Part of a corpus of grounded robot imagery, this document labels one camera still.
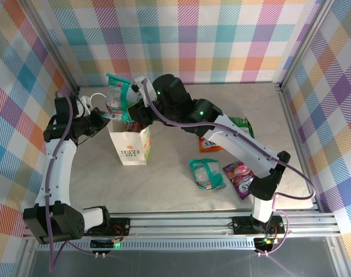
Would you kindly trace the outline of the teal snack packet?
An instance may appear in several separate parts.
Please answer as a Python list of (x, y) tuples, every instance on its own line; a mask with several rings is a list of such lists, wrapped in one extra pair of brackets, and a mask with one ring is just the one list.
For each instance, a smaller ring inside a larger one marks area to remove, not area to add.
[(189, 167), (199, 189), (216, 190), (226, 186), (217, 160), (190, 159)]
[(106, 112), (103, 117), (120, 122), (133, 122), (128, 108), (135, 104), (136, 98), (131, 99), (129, 93), (131, 82), (127, 79), (107, 73), (108, 91), (106, 94)]

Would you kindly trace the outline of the illustrated white paper bag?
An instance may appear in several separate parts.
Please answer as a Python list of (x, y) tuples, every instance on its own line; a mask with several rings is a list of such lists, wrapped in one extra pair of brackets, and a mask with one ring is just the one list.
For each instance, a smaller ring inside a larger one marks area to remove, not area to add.
[[(139, 97), (129, 90), (131, 99), (136, 98), (135, 103), (139, 101)], [(106, 94), (96, 92), (90, 98), (100, 95), (105, 98)], [(124, 166), (146, 165), (148, 155), (151, 148), (150, 129), (143, 128), (140, 133), (128, 132), (126, 122), (110, 120), (107, 129), (111, 140), (115, 146), (120, 161)]]

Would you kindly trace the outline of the green snack packet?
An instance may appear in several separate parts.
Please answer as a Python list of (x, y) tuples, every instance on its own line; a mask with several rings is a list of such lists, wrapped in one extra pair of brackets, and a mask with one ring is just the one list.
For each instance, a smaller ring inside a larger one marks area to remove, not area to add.
[(236, 127), (243, 130), (246, 134), (251, 136), (253, 139), (255, 138), (252, 126), (246, 117), (245, 118), (229, 117), (229, 119)]

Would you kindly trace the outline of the orange Fox's candy packet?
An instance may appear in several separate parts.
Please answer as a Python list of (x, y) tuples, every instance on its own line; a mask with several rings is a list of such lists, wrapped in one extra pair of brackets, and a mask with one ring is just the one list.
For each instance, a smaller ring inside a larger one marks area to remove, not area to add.
[(213, 143), (212, 141), (208, 141), (204, 138), (199, 138), (199, 151), (200, 152), (216, 152), (216, 151), (221, 151), (223, 148), (218, 145)]

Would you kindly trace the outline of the black controller box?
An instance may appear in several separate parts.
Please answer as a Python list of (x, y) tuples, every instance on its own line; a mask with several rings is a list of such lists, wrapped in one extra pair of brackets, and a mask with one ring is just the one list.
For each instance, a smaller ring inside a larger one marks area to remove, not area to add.
[(120, 242), (115, 239), (92, 239), (89, 242), (89, 250), (96, 258), (101, 257), (105, 259), (117, 246), (120, 246)]
[(255, 238), (253, 241), (256, 253), (271, 252), (277, 243), (275, 238)]

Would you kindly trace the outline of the perforated metal strip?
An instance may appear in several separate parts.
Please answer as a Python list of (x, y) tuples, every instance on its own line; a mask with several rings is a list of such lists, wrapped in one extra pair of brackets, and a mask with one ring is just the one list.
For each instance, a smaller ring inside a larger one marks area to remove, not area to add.
[(97, 246), (90, 240), (78, 240), (65, 246), (66, 250), (254, 250), (252, 238), (221, 239), (125, 239), (117, 244)]

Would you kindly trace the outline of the aluminium frame post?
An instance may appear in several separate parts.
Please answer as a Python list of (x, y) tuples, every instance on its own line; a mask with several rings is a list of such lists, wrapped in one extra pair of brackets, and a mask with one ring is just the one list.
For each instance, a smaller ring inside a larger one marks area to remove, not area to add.
[(307, 0), (304, 5), (274, 75), (274, 81), (281, 91), (286, 89), (298, 70), (334, 2), (335, 0)]
[(59, 52), (58, 46), (55, 43), (54, 39), (50, 35), (50, 31), (47, 29), (43, 20), (39, 16), (38, 10), (32, 3), (32, 0), (24, 0), (26, 7), (29, 9), (31, 13), (31, 17), (33, 18), (33, 26), (36, 28), (38, 34), (42, 38), (43, 43), (46, 45), (48, 52), (50, 53), (52, 59), (57, 64), (58, 69), (61, 71), (64, 79), (67, 81), (69, 87), (72, 91), (78, 91), (78, 85), (74, 81), (72, 74), (70, 73), (68, 66), (63, 60), (62, 55)]

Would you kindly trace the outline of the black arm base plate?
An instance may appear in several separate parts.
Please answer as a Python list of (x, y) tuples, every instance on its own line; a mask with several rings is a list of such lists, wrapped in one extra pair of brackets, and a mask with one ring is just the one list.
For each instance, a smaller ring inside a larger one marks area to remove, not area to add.
[(229, 226), (235, 235), (276, 235), (285, 233), (283, 219), (281, 216), (277, 215), (273, 215), (267, 223), (263, 223), (251, 216), (234, 216), (231, 218)]
[(110, 218), (101, 225), (91, 227), (84, 233), (90, 237), (126, 237), (129, 235), (130, 218)]

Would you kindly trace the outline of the aluminium mounting rail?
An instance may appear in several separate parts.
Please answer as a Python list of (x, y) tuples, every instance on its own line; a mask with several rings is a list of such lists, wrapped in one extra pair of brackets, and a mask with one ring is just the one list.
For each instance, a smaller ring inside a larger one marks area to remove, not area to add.
[(130, 218), (129, 235), (143, 238), (219, 238), (253, 237), (327, 237), (340, 234), (335, 217), (331, 213), (317, 211), (287, 211), (275, 213), (281, 216), (284, 234), (235, 235), (229, 226), (234, 216), (249, 216), (247, 212), (161, 212), (109, 214), (110, 218)]

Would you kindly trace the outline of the aluminium side rail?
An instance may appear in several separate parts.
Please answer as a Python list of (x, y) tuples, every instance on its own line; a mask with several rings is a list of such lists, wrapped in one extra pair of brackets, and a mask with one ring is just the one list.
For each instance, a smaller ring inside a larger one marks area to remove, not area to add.
[[(300, 135), (296, 128), (293, 113), (290, 110), (287, 97), (278, 84), (275, 84), (275, 89), (277, 91), (278, 99), (280, 100), (290, 134), (290, 147), (287, 149), (287, 151), (292, 156), (290, 164), (299, 172), (308, 177), (311, 181), (313, 181), (313, 176), (309, 170), (309, 164), (304, 155), (304, 147), (300, 140)], [(297, 197), (304, 197), (311, 194), (311, 189), (307, 185), (306, 181), (291, 169), (287, 169), (285, 171), (282, 178), (282, 183), (278, 187), (278, 191)], [(322, 204), (316, 197), (310, 200), (293, 200), (287, 197), (279, 196), (277, 204), (278, 208), (286, 210), (312, 209), (317, 212), (322, 212)]]

